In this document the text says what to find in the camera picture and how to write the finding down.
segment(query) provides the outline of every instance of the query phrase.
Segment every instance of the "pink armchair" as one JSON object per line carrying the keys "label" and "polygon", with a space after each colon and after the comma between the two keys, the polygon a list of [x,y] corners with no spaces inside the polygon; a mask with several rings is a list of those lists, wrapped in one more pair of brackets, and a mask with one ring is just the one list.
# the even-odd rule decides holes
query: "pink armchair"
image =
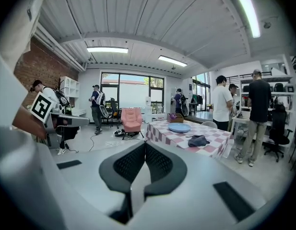
{"label": "pink armchair", "polygon": [[121,120],[124,126],[125,133],[140,132],[142,135],[142,114],[139,107],[123,108],[121,113]]}

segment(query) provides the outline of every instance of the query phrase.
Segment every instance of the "blue plate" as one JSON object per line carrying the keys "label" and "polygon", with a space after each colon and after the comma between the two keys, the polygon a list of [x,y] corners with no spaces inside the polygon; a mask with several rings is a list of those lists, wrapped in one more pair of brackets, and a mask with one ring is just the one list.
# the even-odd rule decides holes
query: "blue plate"
{"label": "blue plate", "polygon": [[168,124],[168,129],[178,133],[186,133],[191,130],[191,127],[186,124],[171,123],[171,124]]}

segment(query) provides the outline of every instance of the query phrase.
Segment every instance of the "brick wall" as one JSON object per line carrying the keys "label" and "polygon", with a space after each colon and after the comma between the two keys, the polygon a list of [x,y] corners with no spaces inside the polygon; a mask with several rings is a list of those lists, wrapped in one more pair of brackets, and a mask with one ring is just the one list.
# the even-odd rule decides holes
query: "brick wall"
{"label": "brick wall", "polygon": [[[22,55],[14,74],[28,91],[36,79],[52,88],[58,85],[59,78],[63,76],[78,80],[78,72],[75,69],[67,66],[63,60],[34,37],[31,40],[31,50]],[[35,97],[35,92],[29,92],[23,101],[23,106],[31,105]]]}

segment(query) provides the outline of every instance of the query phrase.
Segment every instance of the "sneaker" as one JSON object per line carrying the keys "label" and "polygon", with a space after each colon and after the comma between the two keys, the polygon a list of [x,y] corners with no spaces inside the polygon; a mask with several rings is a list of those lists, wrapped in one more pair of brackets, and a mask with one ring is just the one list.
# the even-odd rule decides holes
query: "sneaker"
{"label": "sneaker", "polygon": [[239,156],[239,154],[235,154],[234,158],[236,159],[236,161],[238,163],[242,163],[243,162],[243,159]]}
{"label": "sneaker", "polygon": [[253,161],[253,160],[249,160],[249,164],[248,164],[248,165],[249,165],[250,167],[253,167],[253,164],[254,164],[254,161]]}
{"label": "sneaker", "polygon": [[57,155],[62,155],[62,154],[64,154],[65,152],[67,151],[67,149],[65,148],[65,149],[59,149],[59,152],[58,152],[58,154]]}

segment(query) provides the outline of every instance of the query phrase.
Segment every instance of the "ceiling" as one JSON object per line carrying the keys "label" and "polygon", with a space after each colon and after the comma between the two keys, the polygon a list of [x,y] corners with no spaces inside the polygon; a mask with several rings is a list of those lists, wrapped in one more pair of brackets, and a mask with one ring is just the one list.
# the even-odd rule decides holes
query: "ceiling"
{"label": "ceiling", "polygon": [[[39,22],[87,67],[128,65],[183,77],[225,67],[231,59],[273,53],[292,40],[293,34],[283,32],[286,21],[272,0],[253,0],[259,20],[272,22],[260,38],[251,37],[236,1],[45,0]],[[129,52],[89,53],[88,46],[127,47]],[[172,63],[158,60],[160,55],[188,65],[172,69]]]}

